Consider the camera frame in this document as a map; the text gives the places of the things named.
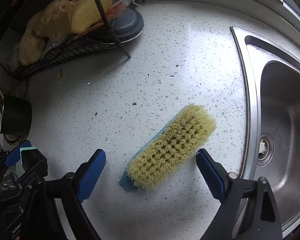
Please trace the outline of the small black cube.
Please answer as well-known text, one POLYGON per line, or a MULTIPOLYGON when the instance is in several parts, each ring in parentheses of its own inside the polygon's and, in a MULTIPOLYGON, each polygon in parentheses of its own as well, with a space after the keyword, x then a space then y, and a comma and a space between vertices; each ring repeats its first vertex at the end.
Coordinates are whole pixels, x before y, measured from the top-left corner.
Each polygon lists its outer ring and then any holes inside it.
POLYGON ((22 147, 20 149, 20 161, 25 174, 36 173, 39 177, 48 175, 47 159, 35 147, 22 147))

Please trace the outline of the dark utensil holder mug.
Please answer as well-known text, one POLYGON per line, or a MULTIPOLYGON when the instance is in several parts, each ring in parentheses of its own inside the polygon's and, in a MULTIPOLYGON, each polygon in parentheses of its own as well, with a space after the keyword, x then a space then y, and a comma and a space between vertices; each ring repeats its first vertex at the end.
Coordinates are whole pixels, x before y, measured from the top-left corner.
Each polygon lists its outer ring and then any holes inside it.
POLYGON ((4 95, 0 134, 5 141, 15 145, 28 135, 32 124, 32 105, 25 99, 4 95))

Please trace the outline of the yellow bristle scrub brush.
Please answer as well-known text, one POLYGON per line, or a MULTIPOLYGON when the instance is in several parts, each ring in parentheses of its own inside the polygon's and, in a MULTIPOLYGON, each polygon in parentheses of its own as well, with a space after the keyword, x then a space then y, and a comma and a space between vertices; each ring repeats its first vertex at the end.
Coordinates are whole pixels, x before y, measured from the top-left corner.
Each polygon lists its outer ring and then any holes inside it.
POLYGON ((194 156, 215 129, 216 121, 204 106, 185 106, 132 157, 119 185, 127 192, 156 189, 194 156))

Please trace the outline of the stainless steel sink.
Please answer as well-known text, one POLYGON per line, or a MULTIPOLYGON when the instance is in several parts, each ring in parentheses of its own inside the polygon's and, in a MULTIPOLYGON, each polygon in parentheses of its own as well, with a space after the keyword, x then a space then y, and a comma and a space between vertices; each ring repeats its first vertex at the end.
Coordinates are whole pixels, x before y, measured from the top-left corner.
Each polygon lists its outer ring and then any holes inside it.
POLYGON ((241 61, 247 124, 241 176, 265 177, 282 235, 300 228, 300 60, 274 42, 232 27, 241 61))

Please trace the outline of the ginger roots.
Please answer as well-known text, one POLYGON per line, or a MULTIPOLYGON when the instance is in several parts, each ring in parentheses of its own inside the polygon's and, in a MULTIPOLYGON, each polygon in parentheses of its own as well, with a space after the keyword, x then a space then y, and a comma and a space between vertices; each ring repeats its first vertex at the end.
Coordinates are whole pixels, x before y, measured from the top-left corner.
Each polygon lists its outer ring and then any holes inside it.
POLYGON ((59 43, 101 20, 95 0, 54 0, 27 23, 19 43, 19 61, 27 66, 38 61, 46 47, 45 38, 59 43))

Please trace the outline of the dark round lid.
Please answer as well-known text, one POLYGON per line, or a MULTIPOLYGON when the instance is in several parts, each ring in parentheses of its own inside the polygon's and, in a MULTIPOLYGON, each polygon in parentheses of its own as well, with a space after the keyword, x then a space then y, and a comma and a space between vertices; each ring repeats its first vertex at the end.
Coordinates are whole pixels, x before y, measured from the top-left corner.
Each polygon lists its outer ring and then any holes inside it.
POLYGON ((137 38, 144 30, 142 15, 135 9, 126 8, 124 13, 110 22, 112 30, 122 43, 137 38))

